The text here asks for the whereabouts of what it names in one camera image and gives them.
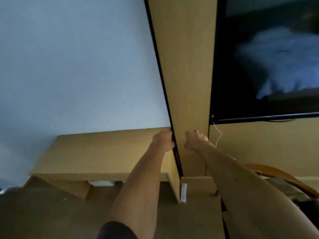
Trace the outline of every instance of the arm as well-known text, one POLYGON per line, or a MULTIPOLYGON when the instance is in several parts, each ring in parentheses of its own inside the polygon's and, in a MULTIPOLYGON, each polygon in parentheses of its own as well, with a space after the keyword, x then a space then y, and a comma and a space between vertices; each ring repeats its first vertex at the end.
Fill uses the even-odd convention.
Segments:
POLYGON ((153 137, 111 208, 109 221, 123 223, 139 239, 154 237, 162 160, 175 146, 171 136, 172 132, 160 132, 153 137))
POLYGON ((198 153, 211 170, 242 238, 319 238, 317 228, 283 193, 220 152, 198 130, 186 138, 185 148, 198 153))

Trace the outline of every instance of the tv screen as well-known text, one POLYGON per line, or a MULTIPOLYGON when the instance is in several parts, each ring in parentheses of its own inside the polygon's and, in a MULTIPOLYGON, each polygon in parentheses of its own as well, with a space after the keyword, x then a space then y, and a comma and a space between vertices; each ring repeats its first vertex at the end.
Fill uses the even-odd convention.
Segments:
POLYGON ((319 116, 319 0, 218 0, 211 124, 319 116))

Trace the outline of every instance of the black sleeve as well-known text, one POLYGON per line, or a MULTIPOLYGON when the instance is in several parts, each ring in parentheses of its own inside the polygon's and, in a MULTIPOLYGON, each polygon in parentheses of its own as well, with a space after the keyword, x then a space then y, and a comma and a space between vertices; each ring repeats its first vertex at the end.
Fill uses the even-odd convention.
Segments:
POLYGON ((97 239, 138 239, 134 232, 126 225, 110 221, 105 223, 98 234, 97 239))

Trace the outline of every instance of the white cable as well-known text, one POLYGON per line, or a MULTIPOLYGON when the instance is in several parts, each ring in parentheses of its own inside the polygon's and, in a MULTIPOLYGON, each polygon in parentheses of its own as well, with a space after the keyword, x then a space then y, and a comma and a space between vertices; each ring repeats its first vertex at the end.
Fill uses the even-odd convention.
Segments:
POLYGON ((215 125, 214 122, 213 122, 213 124, 214 124, 214 127, 216 128, 216 130, 219 131, 219 133, 220 133, 220 136, 218 137, 218 139, 217 139, 217 141, 216 141, 216 144, 215 144, 215 148, 217 148, 217 144, 218 144, 219 139, 220 139, 221 136, 222 136, 222 133, 221 133, 221 131, 217 128, 217 126, 215 125))

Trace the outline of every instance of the hand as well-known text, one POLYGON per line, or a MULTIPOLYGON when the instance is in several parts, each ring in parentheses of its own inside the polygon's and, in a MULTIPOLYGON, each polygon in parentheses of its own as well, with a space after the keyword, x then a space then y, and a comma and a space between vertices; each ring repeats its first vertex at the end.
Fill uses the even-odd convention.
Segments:
POLYGON ((193 132, 186 132, 185 135, 186 143, 184 147, 187 150, 196 151, 198 145, 203 142, 208 142, 208 137, 200 133, 198 130, 194 130, 193 132))
POLYGON ((157 144, 165 150, 165 152, 171 151, 175 147, 175 143, 172 141, 172 132, 161 131, 153 136, 151 144, 157 144))

